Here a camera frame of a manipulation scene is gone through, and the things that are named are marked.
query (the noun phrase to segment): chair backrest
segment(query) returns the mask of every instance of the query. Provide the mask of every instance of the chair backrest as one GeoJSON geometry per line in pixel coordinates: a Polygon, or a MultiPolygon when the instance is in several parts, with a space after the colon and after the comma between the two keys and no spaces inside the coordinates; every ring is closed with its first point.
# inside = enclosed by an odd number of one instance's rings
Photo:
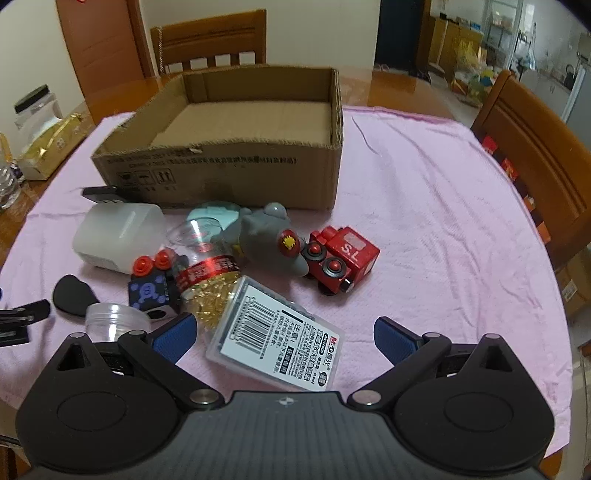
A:
{"type": "Polygon", "coordinates": [[[254,52],[255,63],[267,55],[267,10],[254,10],[223,17],[154,27],[150,30],[158,72],[173,63],[191,70],[191,60],[207,59],[216,66],[216,55],[230,55],[231,65],[240,65],[240,54],[254,52]]]}
{"type": "Polygon", "coordinates": [[[527,186],[550,233],[555,267],[591,242],[591,153],[509,71],[497,78],[472,131],[490,135],[527,186]]]}

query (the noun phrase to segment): gold wrapped package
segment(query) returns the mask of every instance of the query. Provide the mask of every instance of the gold wrapped package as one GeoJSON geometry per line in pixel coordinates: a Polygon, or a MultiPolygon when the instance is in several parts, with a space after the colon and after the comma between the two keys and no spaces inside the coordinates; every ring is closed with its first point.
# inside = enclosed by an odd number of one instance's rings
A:
{"type": "Polygon", "coordinates": [[[37,138],[17,165],[27,180],[47,180],[87,135],[78,113],[64,118],[37,138]]]}

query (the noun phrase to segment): gray toy mouse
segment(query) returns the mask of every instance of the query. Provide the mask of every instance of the gray toy mouse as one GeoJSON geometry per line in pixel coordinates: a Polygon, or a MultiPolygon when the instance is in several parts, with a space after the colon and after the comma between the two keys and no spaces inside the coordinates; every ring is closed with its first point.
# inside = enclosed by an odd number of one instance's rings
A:
{"type": "Polygon", "coordinates": [[[291,229],[285,207],[269,203],[263,209],[240,209],[238,219],[222,233],[251,262],[278,273],[304,277],[308,263],[301,256],[304,241],[291,229]]]}

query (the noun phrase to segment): red label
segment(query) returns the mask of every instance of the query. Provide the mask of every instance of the red label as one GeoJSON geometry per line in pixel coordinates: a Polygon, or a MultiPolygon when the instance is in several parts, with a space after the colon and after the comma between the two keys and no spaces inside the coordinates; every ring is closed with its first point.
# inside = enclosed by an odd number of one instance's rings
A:
{"type": "Polygon", "coordinates": [[[182,293],[189,287],[192,287],[203,280],[207,280],[208,278],[215,277],[222,273],[238,271],[240,271],[240,268],[234,260],[234,257],[231,255],[219,255],[218,257],[208,258],[207,260],[183,270],[175,277],[175,280],[178,289],[182,293]]]}

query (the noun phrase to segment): kitchen cabinet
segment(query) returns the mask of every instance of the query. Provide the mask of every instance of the kitchen cabinet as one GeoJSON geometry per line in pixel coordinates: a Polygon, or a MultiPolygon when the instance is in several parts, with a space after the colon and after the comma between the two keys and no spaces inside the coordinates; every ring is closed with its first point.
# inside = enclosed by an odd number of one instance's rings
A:
{"type": "Polygon", "coordinates": [[[558,80],[547,76],[538,75],[538,85],[534,93],[542,100],[556,115],[562,116],[566,102],[569,101],[570,91],[558,80]]]}

